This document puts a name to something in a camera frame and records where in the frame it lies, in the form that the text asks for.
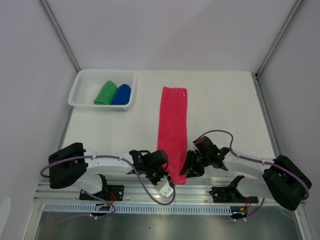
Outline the green towel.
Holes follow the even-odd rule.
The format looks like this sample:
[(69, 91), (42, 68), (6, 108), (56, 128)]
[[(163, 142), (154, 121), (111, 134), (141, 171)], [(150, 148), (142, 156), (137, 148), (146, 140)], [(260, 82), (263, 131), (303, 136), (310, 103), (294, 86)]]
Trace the green towel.
[(107, 81), (101, 87), (93, 103), (95, 105), (110, 105), (117, 89), (118, 87), (114, 81), (112, 80)]

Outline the pink towel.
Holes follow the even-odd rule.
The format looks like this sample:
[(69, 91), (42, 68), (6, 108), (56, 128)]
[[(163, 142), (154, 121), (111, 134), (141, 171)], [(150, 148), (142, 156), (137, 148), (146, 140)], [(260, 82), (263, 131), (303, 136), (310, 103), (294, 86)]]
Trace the pink towel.
[(184, 185), (187, 177), (181, 174), (188, 148), (188, 93), (185, 88), (164, 87), (161, 95), (157, 148), (168, 156), (172, 181)]

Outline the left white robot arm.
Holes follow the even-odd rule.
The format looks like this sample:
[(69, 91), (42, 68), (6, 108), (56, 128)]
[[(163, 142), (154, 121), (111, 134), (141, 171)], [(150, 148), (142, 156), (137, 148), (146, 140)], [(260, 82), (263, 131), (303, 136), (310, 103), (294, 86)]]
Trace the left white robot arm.
[(97, 200), (108, 196), (108, 174), (144, 175), (164, 197), (174, 192), (169, 159), (164, 150), (131, 150), (128, 153), (98, 154), (73, 143), (48, 157), (49, 183), (52, 189), (74, 186), (92, 194)]

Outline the blue towel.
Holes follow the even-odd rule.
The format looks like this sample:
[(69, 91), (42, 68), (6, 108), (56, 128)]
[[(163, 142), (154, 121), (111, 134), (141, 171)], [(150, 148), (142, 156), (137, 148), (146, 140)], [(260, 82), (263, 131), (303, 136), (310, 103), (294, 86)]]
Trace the blue towel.
[(130, 101), (131, 87), (128, 84), (120, 85), (111, 101), (111, 105), (126, 105)]

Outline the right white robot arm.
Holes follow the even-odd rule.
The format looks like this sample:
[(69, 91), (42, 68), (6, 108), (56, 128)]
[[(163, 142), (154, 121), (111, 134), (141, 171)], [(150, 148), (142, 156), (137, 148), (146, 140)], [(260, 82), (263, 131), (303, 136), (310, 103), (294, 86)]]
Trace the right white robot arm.
[(193, 143), (196, 149), (187, 152), (181, 175), (201, 177), (209, 166), (240, 173), (228, 186), (211, 188), (209, 194), (214, 203), (251, 201), (256, 204), (259, 198), (263, 198), (272, 199), (283, 208), (295, 211), (310, 194), (312, 182), (284, 155), (275, 159), (255, 159), (238, 154), (229, 147), (218, 148), (207, 136)]

